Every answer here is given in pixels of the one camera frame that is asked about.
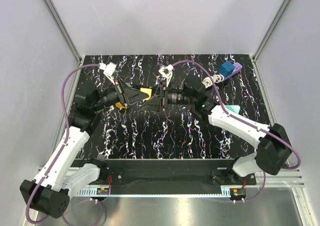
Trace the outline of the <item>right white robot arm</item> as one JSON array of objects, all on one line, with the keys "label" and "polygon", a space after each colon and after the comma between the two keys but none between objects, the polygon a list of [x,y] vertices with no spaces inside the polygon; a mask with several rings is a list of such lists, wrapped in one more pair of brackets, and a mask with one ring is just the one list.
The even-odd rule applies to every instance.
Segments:
[{"label": "right white robot arm", "polygon": [[160,84],[142,108],[165,111],[168,105],[188,105],[198,121],[225,129],[255,148],[255,152],[234,160],[227,171],[228,181],[239,184],[245,176],[264,171],[277,175],[291,155],[288,136],[283,126],[261,124],[222,107],[206,93],[207,84],[196,76],[188,76],[182,88]]}]

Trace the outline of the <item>yellow cube adapter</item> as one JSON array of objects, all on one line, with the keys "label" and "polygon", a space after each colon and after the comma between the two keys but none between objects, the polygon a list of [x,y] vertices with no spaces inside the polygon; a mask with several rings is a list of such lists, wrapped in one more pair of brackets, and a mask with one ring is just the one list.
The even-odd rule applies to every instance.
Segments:
[{"label": "yellow cube adapter", "polygon": [[120,109],[120,110],[125,110],[125,109],[128,108],[128,106],[122,105],[120,102],[117,102],[117,103],[115,104],[115,106],[116,106],[118,109]]}]

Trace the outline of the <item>small yellow plug adapter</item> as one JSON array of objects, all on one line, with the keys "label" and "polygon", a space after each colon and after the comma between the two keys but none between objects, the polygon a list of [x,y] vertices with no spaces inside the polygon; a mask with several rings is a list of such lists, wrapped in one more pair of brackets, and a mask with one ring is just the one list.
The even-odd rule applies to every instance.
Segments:
[{"label": "small yellow plug adapter", "polygon": [[151,98],[152,96],[152,89],[151,88],[140,88],[140,91],[147,94],[147,98],[145,98],[145,100],[148,100]]}]

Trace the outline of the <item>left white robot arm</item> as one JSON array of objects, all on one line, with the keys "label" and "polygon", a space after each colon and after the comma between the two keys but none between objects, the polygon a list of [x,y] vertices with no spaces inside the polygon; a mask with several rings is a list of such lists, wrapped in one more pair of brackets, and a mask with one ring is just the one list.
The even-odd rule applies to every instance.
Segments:
[{"label": "left white robot arm", "polygon": [[24,180],[20,192],[26,202],[26,218],[32,223],[30,209],[47,217],[60,218],[66,211],[71,198],[86,185],[95,182],[103,184],[108,180],[107,163],[104,160],[90,159],[74,174],[67,172],[78,152],[93,135],[105,108],[121,104],[131,106],[151,96],[150,90],[133,88],[122,80],[116,80],[105,91],[94,90],[86,97],[76,97],[75,109],[66,121],[64,135],[55,151],[31,180]]}]

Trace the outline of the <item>blue cube socket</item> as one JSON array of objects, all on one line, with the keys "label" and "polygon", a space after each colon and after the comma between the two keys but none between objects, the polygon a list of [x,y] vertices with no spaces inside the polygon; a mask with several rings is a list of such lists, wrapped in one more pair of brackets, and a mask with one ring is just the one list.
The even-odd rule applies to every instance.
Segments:
[{"label": "blue cube socket", "polygon": [[230,61],[227,61],[221,65],[219,69],[219,73],[223,77],[227,77],[233,73],[234,69],[235,69],[235,66]]}]

